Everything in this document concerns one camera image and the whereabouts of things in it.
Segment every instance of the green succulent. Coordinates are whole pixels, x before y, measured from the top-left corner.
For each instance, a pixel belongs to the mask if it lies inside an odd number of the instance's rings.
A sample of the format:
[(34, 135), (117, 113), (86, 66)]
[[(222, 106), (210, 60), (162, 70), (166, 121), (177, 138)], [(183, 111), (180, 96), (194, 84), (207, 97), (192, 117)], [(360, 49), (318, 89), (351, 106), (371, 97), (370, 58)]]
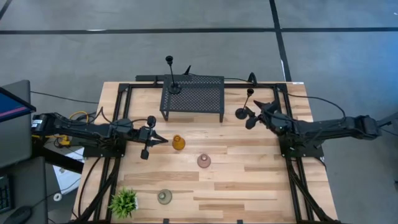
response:
[(109, 208), (118, 216), (118, 218), (126, 218), (131, 212), (136, 209), (136, 192), (133, 190), (126, 190), (123, 188), (114, 195)]

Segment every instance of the computer mouse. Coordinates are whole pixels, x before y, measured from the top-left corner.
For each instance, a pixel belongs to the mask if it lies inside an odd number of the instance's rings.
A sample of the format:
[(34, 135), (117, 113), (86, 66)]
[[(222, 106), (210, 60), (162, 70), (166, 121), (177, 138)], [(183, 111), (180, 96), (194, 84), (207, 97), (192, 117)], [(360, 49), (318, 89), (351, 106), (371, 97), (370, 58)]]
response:
[(32, 207), (22, 206), (15, 210), (15, 212), (13, 212), (3, 224), (23, 224), (30, 218), (31, 215)]

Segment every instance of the wooden tabletop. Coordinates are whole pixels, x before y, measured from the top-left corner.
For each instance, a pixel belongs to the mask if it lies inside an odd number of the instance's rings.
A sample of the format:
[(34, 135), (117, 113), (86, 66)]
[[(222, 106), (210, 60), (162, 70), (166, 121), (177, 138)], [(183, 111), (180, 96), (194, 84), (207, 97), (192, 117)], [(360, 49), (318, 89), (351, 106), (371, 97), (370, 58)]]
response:
[[(103, 106), (107, 118), (113, 116), (118, 82), (106, 82), (99, 107)], [(303, 84), (287, 83), (289, 93), (305, 96)], [(254, 89), (248, 107), (258, 114), (253, 100), (274, 100), (272, 90)], [(280, 155), (277, 137), (262, 124), (247, 130), (244, 120), (234, 113), (246, 100), (245, 88), (225, 89), (225, 114), (219, 123), (218, 114), (170, 112), (164, 121), (160, 111), (161, 88), (136, 88), (132, 91), (129, 119), (157, 118), (155, 130), (169, 140), (149, 149), (147, 161), (140, 158), (142, 144), (129, 142), (126, 155), (121, 159), (117, 191), (123, 187), (137, 191), (139, 209), (132, 218), (113, 223), (161, 223), (169, 218), (171, 223), (206, 222), (236, 223), (295, 223), (289, 179), (284, 158)], [(312, 121), (306, 98), (290, 97), (295, 119)], [(99, 117), (96, 124), (106, 121)], [(134, 123), (136, 128), (144, 122)], [(181, 135), (186, 141), (182, 151), (172, 147), (172, 138)], [(202, 169), (197, 165), (201, 153), (209, 154), (211, 165)], [(74, 212), (77, 214), (81, 186), (96, 158), (85, 161)], [(98, 192), (103, 169), (101, 159), (87, 181), (81, 210), (90, 204)], [(308, 188), (314, 199), (330, 217), (337, 219), (324, 166), (314, 158), (303, 159)], [(168, 205), (157, 201), (157, 193), (169, 189), (173, 199)], [(304, 202), (299, 194), (303, 218)], [(108, 194), (105, 195), (101, 218), (105, 217)]]

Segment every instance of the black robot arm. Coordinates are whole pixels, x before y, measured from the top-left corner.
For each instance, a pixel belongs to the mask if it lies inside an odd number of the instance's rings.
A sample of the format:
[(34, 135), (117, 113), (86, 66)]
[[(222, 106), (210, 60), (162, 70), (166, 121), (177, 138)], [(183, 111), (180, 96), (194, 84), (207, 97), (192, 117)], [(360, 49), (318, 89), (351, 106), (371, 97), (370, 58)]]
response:
[(372, 140), (381, 135), (378, 122), (369, 116), (306, 122), (295, 120), (277, 111), (279, 102), (261, 103), (254, 100), (261, 109), (258, 116), (245, 107), (249, 119), (246, 128), (252, 129), (258, 121), (281, 138), (282, 155), (285, 157), (323, 157), (318, 150), (324, 140), (353, 137)]
[(85, 157), (123, 157), (126, 141), (139, 142), (145, 144), (141, 158), (148, 159), (148, 147), (168, 142), (153, 130), (155, 124), (153, 116), (148, 117), (148, 126), (134, 129), (129, 119), (120, 119), (110, 124), (92, 124), (70, 120), (58, 113), (44, 113), (33, 117), (32, 134), (64, 134), (78, 138), (79, 144), (85, 147)]
[(278, 136), (296, 136), (302, 141), (311, 139), (326, 140), (334, 138), (354, 137), (372, 140), (381, 135), (377, 121), (369, 116), (344, 117), (325, 121), (306, 122), (294, 120), (286, 114), (277, 111), (278, 102), (261, 103), (254, 100), (261, 109), (256, 116), (248, 107), (249, 119), (246, 127), (251, 129), (257, 121), (265, 124), (268, 129)]

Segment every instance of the metal mesh shelf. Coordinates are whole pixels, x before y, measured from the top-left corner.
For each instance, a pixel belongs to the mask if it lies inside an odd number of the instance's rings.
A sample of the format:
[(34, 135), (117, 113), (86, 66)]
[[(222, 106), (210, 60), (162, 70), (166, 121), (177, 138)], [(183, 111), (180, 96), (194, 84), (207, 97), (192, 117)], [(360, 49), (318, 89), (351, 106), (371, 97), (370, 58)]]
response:
[(169, 93), (171, 75), (165, 75), (160, 112), (169, 120), (169, 112), (218, 113), (220, 122), (224, 116), (224, 77), (174, 75), (174, 80), (182, 90), (178, 94)]

